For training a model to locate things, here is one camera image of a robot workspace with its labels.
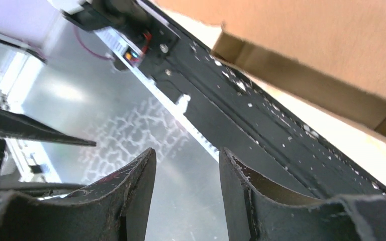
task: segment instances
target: bolt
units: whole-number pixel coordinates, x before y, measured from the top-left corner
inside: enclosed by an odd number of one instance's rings
[[[161,45],[159,45],[159,47],[160,47],[160,50],[164,53],[164,54],[166,54],[166,53],[168,53],[168,46],[166,45],[166,44],[161,44]]]

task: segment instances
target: gray metal surface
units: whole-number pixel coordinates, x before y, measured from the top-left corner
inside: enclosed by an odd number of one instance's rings
[[[95,35],[87,46],[105,54]],[[130,73],[112,71],[68,26],[23,103],[26,115],[96,148],[44,143],[63,182],[91,183],[147,147],[157,152],[146,240],[228,240],[218,163]]]

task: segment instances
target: black strip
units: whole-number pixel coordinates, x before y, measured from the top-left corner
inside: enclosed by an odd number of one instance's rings
[[[386,193],[384,185],[324,138],[310,137],[305,123],[277,100],[239,71],[215,64],[205,44],[146,4],[172,24],[180,40],[161,65],[146,56],[140,70],[158,87],[171,82],[171,92],[168,84],[161,91],[172,100],[178,91],[191,96],[185,116],[214,146],[231,149],[250,167],[306,195]],[[236,82],[249,87],[241,93]]]
[[[20,45],[13,44],[13,43],[7,42],[7,41],[2,40],[2,39],[0,39],[0,44],[3,44],[5,46],[11,47],[11,48],[16,48],[18,50],[23,50],[26,53],[28,53],[28,54],[32,55],[33,57],[37,58],[38,60],[40,60],[42,63],[46,64],[46,59],[44,57],[42,57],[38,52],[36,52],[32,49],[24,49],[24,47],[22,47]]]

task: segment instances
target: cardboard box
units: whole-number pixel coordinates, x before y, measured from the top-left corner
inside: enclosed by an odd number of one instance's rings
[[[386,136],[386,1],[156,0],[221,25],[212,54]]]

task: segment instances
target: open cardboard box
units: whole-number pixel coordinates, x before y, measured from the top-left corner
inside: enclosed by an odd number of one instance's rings
[[[221,24],[212,54],[386,137],[386,1],[157,0]]]

